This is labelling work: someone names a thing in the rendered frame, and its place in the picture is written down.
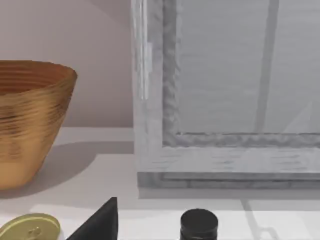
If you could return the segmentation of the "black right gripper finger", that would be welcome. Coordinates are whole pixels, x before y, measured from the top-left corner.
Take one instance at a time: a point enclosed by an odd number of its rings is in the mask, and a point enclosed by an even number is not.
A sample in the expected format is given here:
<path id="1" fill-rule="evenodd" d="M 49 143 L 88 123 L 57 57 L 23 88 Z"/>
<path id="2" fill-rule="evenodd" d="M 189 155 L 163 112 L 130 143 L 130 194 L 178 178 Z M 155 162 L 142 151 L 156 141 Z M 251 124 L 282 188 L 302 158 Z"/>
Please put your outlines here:
<path id="1" fill-rule="evenodd" d="M 111 197 L 66 240 L 118 240 L 118 201 Z"/>

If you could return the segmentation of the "black capped bottle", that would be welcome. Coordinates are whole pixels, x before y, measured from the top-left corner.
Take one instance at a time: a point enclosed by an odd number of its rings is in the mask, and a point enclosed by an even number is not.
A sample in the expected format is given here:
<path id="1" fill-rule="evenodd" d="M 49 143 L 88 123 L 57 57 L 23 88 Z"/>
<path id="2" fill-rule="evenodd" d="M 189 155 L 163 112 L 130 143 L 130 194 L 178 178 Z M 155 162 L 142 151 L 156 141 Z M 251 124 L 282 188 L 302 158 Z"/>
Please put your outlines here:
<path id="1" fill-rule="evenodd" d="M 193 208 L 180 218 L 179 240 L 217 240 L 219 221 L 211 211 Z"/>

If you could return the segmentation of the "brown woven basket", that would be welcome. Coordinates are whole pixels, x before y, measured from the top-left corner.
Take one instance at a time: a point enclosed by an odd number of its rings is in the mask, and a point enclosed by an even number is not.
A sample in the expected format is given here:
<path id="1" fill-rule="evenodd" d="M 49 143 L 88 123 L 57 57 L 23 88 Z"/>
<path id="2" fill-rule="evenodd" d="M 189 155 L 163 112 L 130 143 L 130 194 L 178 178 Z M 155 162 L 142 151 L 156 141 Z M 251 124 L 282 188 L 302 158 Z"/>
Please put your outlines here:
<path id="1" fill-rule="evenodd" d="M 24 186 L 41 169 L 77 77 L 57 63 L 0 60 L 0 191 Z"/>

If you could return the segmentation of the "grey cabinet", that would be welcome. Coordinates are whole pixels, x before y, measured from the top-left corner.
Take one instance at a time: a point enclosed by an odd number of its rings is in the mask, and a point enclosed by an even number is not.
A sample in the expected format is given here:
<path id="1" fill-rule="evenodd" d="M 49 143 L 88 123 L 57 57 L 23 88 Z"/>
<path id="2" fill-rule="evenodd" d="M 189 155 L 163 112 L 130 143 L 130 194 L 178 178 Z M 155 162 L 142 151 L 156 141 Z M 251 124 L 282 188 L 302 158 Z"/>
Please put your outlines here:
<path id="1" fill-rule="evenodd" d="M 131 0 L 141 188 L 320 189 L 320 0 Z"/>

